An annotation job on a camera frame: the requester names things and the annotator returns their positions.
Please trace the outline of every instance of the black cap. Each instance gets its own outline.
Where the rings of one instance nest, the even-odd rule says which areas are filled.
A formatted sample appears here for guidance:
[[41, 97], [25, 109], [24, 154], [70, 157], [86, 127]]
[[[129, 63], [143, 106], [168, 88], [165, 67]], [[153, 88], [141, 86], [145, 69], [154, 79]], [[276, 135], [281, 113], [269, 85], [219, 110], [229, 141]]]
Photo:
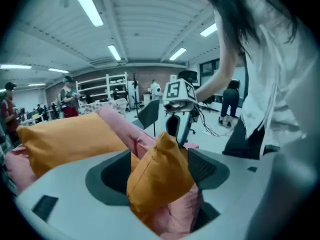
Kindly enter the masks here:
[[12, 83], [12, 82], [7, 82], [6, 84], [5, 84], [5, 86], [4, 86], [4, 88], [6, 89], [6, 90], [9, 90], [9, 91], [12, 91], [14, 88], [16, 88], [17, 86], [14, 84], [14, 83]]
[[64, 77], [64, 79], [63, 79], [63, 82], [64, 82], [64, 83], [74, 83], [75, 80], [74, 80], [71, 76], [66, 75], [66, 76]]

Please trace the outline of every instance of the fluorescent light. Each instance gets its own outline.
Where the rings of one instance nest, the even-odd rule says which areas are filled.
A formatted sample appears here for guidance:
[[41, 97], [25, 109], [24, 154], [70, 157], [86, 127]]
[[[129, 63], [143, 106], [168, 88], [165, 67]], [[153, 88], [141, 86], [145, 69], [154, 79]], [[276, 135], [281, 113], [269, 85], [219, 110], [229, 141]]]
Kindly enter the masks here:
[[29, 84], [28, 86], [45, 86], [46, 84], [45, 83], [32, 83], [32, 84]]
[[55, 68], [49, 68], [49, 71], [59, 72], [59, 73], [69, 73], [69, 71], [61, 70], [61, 69], [55, 69]]
[[110, 52], [112, 53], [113, 57], [117, 60], [117, 61], [121, 61], [121, 58], [119, 56], [119, 53], [117, 52], [117, 49], [114, 45], [109, 45], [108, 46]]
[[26, 65], [10, 65], [10, 64], [4, 64], [0, 66], [0, 69], [2, 70], [12, 70], [12, 69], [21, 69], [21, 70], [29, 70], [32, 66], [26, 66]]
[[78, 0], [78, 2], [95, 27], [99, 27], [104, 24], [93, 0]]
[[180, 48], [174, 55], [171, 56], [169, 59], [170, 61], [174, 61], [176, 58], [178, 58], [181, 54], [183, 54], [187, 49]]
[[213, 32], [216, 32], [218, 29], [217, 29], [217, 24], [214, 23], [213, 25], [211, 25], [210, 27], [208, 27], [207, 29], [205, 29], [204, 31], [202, 31], [200, 33], [201, 36], [204, 36], [205, 38], [207, 36], [209, 36], [210, 34], [212, 34]]

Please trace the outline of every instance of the white robot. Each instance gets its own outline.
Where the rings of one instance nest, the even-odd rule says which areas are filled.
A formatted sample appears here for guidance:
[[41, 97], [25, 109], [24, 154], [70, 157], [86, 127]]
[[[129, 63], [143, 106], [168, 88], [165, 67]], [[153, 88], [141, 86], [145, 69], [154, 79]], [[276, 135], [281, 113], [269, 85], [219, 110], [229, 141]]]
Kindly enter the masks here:
[[199, 106], [195, 89], [184, 79], [168, 82], [163, 94], [163, 105], [170, 115], [166, 130], [180, 147], [187, 141], [191, 124], [198, 121]]

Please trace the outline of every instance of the red shorts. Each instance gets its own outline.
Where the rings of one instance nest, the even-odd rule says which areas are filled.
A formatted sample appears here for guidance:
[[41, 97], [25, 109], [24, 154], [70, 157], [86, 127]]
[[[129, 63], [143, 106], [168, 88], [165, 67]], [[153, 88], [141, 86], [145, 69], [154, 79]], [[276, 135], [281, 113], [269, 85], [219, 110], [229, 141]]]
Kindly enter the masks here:
[[69, 107], [69, 106], [63, 109], [63, 113], [64, 113], [64, 118], [73, 118], [79, 115], [75, 107]]

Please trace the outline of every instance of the white shirt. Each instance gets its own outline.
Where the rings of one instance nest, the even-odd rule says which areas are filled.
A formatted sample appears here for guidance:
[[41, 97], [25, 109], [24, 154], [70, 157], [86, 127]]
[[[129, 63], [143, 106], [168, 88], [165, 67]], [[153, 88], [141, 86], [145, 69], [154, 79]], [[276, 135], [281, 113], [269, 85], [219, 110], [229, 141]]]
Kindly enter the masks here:
[[244, 44], [250, 55], [246, 54], [249, 84], [241, 119], [246, 138], [255, 129], [264, 127], [262, 156], [265, 145], [282, 147], [304, 135], [287, 98], [304, 79], [315, 74], [320, 56], [312, 32], [301, 22], [293, 42], [286, 43], [292, 33], [291, 28], [287, 28], [290, 20], [264, 0], [246, 1], [252, 8], [261, 44], [250, 37]]

